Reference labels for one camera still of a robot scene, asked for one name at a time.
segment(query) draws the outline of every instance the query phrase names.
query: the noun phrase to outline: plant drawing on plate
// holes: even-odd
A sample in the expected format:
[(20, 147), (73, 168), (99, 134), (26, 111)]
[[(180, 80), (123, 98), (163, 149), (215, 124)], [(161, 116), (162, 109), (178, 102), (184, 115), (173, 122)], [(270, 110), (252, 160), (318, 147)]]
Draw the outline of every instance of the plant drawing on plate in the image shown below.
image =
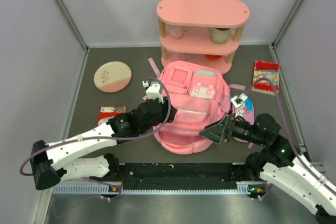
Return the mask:
[(107, 84), (107, 82), (110, 79), (110, 77), (108, 76), (108, 72), (106, 72), (106, 70), (104, 70), (104, 72), (101, 74), (101, 78), (103, 79), (102, 82), (104, 82), (105, 84)]

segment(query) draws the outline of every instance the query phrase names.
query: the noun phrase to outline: pink backpack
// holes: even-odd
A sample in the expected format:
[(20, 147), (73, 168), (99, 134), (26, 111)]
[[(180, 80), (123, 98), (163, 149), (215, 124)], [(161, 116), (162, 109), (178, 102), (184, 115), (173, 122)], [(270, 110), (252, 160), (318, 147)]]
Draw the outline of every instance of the pink backpack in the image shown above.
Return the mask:
[(165, 149), (177, 154), (207, 149), (212, 141), (198, 133), (230, 109), (230, 88), (222, 74), (186, 61), (175, 61), (164, 68), (159, 79), (167, 87), (177, 113), (174, 122), (165, 124), (155, 138)]

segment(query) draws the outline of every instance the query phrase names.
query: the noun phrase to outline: pink shelf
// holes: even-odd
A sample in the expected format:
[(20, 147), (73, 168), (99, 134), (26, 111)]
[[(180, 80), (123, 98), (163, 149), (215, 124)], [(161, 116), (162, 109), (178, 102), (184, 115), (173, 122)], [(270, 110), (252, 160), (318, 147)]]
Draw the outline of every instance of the pink shelf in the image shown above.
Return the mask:
[[(168, 52), (168, 58), (167, 59), (163, 59), (163, 57), (161, 57), (161, 62), (162, 62), (162, 65), (164, 67), (168, 63), (173, 62), (173, 61), (177, 61), (177, 60), (184, 60), (182, 58), (182, 54), (178, 54), (178, 53), (175, 53), (175, 52)], [(198, 65), (201, 65), (201, 66), (205, 66), (205, 67), (208, 67), (208, 68), (213, 68), (213, 69), (218, 70), (222, 74), (226, 74), (226, 73), (229, 72), (232, 64), (227, 64), (225, 62), (225, 60), (226, 60), (226, 56), (223, 56), (219, 60), (209, 60), (208, 58), (205, 57), (205, 55), (192, 55), (189, 60), (184, 60), (184, 61), (188, 61), (188, 62), (198, 64)]]
[(235, 52), (239, 42), (233, 41), (234, 32), (224, 44), (216, 44), (211, 40), (211, 34), (206, 27), (191, 27), (180, 39), (173, 39), (169, 33), (165, 38), (160, 37), (162, 46), (171, 52), (188, 52), (191, 54), (229, 55)]
[(181, 26), (234, 28), (250, 15), (239, 0), (162, 0), (156, 10), (163, 22)]

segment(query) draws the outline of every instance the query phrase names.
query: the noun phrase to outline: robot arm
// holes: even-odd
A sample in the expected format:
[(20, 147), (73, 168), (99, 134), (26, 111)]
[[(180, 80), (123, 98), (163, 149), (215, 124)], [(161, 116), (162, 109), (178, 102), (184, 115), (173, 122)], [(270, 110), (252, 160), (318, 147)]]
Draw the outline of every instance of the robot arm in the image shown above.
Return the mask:
[[(162, 87), (157, 82), (150, 85), (144, 82), (143, 85), (148, 99), (137, 109), (118, 114), (90, 131), (60, 142), (46, 144), (41, 140), (34, 143), (32, 154), (57, 145), (41, 152), (30, 161), (36, 189), (44, 190), (60, 181), (80, 177), (114, 178), (119, 171), (119, 163), (112, 154), (97, 158), (80, 157), (102, 148), (122, 144), (126, 141), (114, 138), (137, 137), (164, 121), (168, 114), (168, 100), (162, 96)], [(171, 107), (167, 122), (172, 122), (175, 114), (176, 109)]]
[(246, 160), (244, 167), (249, 177), (279, 187), (301, 202), (319, 223), (336, 223), (336, 186), (314, 169), (297, 148), (299, 155), (296, 156), (279, 131), (280, 125), (269, 114), (258, 115), (250, 125), (241, 116), (229, 113), (221, 121), (207, 126), (200, 135), (217, 144), (237, 137), (263, 146), (260, 153), (252, 153)]

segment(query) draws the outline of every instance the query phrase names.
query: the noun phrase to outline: round plate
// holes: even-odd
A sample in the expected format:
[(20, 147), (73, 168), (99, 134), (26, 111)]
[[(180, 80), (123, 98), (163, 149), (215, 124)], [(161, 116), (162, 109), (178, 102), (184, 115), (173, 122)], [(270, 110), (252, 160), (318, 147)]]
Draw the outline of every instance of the round plate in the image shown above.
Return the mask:
[(94, 75), (93, 81), (99, 90), (113, 93), (130, 83), (132, 71), (125, 63), (113, 61), (102, 65)]

